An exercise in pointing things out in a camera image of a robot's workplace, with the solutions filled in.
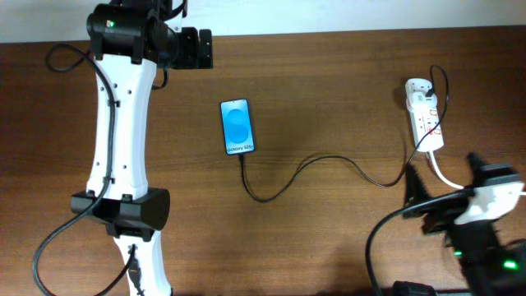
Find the blue Galaxy smartphone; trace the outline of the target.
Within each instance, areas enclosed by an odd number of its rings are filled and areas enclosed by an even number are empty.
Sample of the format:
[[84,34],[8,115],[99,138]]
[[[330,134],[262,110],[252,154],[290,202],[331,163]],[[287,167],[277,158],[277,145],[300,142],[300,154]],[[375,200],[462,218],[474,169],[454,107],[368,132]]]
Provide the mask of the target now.
[[225,151],[227,155],[240,155],[256,150],[249,104],[246,99],[220,103]]

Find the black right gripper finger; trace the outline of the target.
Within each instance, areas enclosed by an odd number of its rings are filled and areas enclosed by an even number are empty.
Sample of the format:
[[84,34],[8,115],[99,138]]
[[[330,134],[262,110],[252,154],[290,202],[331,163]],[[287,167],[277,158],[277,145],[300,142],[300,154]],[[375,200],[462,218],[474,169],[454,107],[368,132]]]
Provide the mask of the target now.
[[[411,164],[408,164],[406,166],[405,180],[405,207],[415,206],[417,204],[423,203],[424,201],[431,200],[431,196],[428,194],[423,184],[423,181],[420,179],[420,177],[418,176],[418,172]],[[404,218],[418,218],[423,215],[429,214],[430,212],[431,208],[428,206],[420,210],[408,210],[404,214],[402,214],[402,216]]]
[[470,152],[467,155],[467,161],[473,175],[473,180],[470,187],[475,188],[488,186],[491,183],[492,166],[475,152]]

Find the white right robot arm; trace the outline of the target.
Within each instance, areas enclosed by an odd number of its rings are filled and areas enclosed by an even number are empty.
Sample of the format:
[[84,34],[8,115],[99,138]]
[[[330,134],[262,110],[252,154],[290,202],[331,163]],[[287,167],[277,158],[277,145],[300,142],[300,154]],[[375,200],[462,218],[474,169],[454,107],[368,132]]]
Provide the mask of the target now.
[[432,197],[416,169],[405,174],[405,219],[422,218],[424,235],[445,234],[457,252],[462,275],[475,295],[514,295],[525,291],[525,246],[504,246],[494,223],[518,204],[524,188],[509,164],[488,164],[478,154],[467,155],[473,181],[440,197]]

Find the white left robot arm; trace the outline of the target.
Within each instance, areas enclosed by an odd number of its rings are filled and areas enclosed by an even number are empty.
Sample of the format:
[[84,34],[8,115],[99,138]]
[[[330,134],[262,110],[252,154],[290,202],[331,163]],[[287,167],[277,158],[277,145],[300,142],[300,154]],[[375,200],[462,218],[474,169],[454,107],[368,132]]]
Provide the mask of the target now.
[[210,30],[182,26],[185,1],[111,1],[89,14],[86,29],[97,78],[95,156],[72,211],[103,224],[118,245],[132,295],[171,295],[161,231],[170,195],[145,171],[149,98],[159,69],[211,69]]

